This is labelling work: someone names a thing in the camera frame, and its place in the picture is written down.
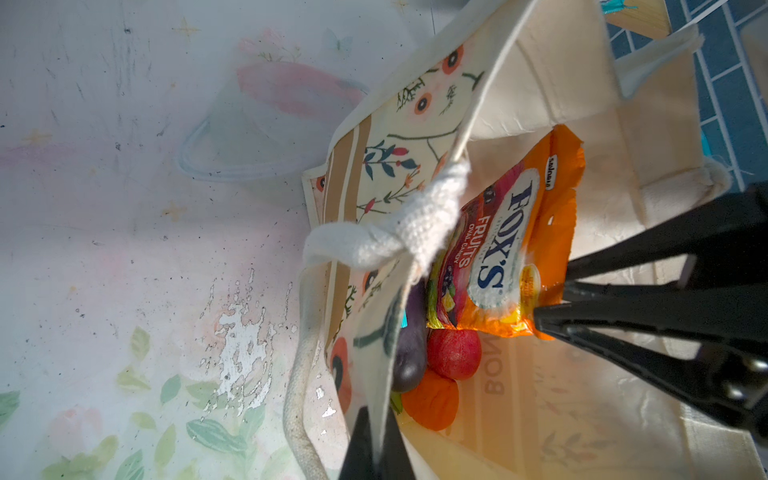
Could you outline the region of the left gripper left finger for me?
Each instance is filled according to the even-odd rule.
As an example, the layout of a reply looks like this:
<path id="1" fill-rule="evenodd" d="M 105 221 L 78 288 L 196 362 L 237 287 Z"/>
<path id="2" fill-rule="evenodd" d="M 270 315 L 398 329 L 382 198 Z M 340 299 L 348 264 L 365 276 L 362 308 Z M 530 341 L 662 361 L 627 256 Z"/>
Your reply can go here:
<path id="1" fill-rule="evenodd" d="M 375 480 L 370 418 L 367 407 L 357 415 L 354 430 L 342 465 L 339 480 Z"/>

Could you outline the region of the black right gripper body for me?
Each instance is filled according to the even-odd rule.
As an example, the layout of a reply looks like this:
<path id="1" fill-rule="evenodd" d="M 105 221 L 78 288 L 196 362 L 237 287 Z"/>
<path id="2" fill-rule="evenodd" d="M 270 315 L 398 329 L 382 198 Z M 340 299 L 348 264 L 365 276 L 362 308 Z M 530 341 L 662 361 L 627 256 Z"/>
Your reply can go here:
<path id="1" fill-rule="evenodd" d="M 693 246 L 678 281 L 696 292 L 713 329 L 697 360 L 714 399 L 733 408 L 728 423 L 767 441 L 767 185 L 728 194 L 686 215 Z"/>

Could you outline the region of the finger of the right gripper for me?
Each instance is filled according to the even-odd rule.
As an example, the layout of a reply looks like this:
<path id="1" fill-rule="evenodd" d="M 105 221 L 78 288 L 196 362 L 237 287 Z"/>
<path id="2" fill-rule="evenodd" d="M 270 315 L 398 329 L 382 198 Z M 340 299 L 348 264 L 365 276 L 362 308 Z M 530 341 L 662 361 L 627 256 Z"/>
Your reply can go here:
<path id="1" fill-rule="evenodd" d="M 683 254 L 722 258 L 739 240 L 767 246 L 767 199 L 722 197 L 634 237 L 568 263 L 566 279 L 592 277 Z"/>
<path id="2" fill-rule="evenodd" d="M 605 359 L 705 414 L 731 414 L 706 385 L 707 364 L 697 360 L 713 329 L 698 329 L 696 292 L 657 289 L 607 296 L 534 312 L 543 333 Z"/>

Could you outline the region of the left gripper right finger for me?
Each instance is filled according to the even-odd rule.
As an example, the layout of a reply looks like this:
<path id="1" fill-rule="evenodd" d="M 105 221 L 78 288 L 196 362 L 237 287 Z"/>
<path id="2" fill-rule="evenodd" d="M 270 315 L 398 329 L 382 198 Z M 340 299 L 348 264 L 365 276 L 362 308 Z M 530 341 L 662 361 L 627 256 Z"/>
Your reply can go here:
<path id="1" fill-rule="evenodd" d="M 387 412 L 382 454 L 379 460 L 382 480 L 415 480 L 403 437 L 393 410 Z"/>

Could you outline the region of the large orange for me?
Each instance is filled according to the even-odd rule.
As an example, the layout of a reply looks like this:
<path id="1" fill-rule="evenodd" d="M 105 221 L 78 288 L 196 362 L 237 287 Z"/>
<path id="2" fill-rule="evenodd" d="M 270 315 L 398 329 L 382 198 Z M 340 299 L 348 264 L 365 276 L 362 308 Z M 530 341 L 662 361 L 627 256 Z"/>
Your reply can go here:
<path id="1" fill-rule="evenodd" d="M 442 431 L 453 424 L 459 399 L 457 382 L 431 368 L 427 368 L 414 389 L 401 395 L 405 412 L 419 425 L 432 431 Z"/>

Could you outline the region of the purple eggplant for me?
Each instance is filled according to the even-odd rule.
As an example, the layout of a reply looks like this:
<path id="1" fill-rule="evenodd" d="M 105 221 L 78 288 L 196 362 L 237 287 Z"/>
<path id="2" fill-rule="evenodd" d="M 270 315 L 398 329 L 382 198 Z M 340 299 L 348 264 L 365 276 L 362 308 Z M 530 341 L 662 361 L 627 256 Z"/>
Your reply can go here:
<path id="1" fill-rule="evenodd" d="M 427 369 L 427 306 L 423 282 L 414 285 L 409 293 L 405 319 L 401 328 L 393 364 L 392 390 L 405 393 L 421 382 Z"/>

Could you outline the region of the red apple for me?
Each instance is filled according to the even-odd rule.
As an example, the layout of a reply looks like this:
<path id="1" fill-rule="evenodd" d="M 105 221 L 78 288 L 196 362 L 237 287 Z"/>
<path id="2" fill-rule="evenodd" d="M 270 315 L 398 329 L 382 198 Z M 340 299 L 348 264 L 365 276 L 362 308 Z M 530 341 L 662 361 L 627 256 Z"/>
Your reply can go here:
<path id="1" fill-rule="evenodd" d="M 479 369 L 482 343 L 473 330 L 432 330 L 427 340 L 428 366 L 436 373 L 461 381 Z"/>

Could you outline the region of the cream canvas grocery bag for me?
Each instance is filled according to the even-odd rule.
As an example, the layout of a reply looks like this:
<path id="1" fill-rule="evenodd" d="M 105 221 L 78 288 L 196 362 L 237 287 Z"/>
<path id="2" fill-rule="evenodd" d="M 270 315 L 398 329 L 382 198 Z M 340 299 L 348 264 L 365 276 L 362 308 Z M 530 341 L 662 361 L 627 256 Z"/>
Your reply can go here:
<path id="1" fill-rule="evenodd" d="M 622 58 L 594 1 L 471 1 L 348 115 L 305 189 L 312 230 L 284 431 L 309 479 L 326 468 L 303 420 L 321 350 L 350 443 L 368 408 L 379 478 L 393 410 L 416 479 L 762 479 L 762 444 L 544 333 L 478 332 L 457 416 L 432 431 L 392 390 L 411 288 L 427 282 L 462 208 L 555 126 L 582 141 L 568 263 L 733 193 L 704 156 L 696 32 Z M 568 281 L 559 304 L 682 291 L 687 254 Z"/>

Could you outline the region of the orange Fox's candy bag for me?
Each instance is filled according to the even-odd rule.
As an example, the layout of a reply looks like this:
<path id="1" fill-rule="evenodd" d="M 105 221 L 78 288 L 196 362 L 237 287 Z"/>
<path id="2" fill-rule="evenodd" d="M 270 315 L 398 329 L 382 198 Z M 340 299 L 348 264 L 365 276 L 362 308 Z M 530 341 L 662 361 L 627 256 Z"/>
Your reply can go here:
<path id="1" fill-rule="evenodd" d="M 543 338 L 538 307 L 557 305 L 577 222 L 582 141 L 555 126 L 461 210 L 427 282 L 427 324 Z"/>

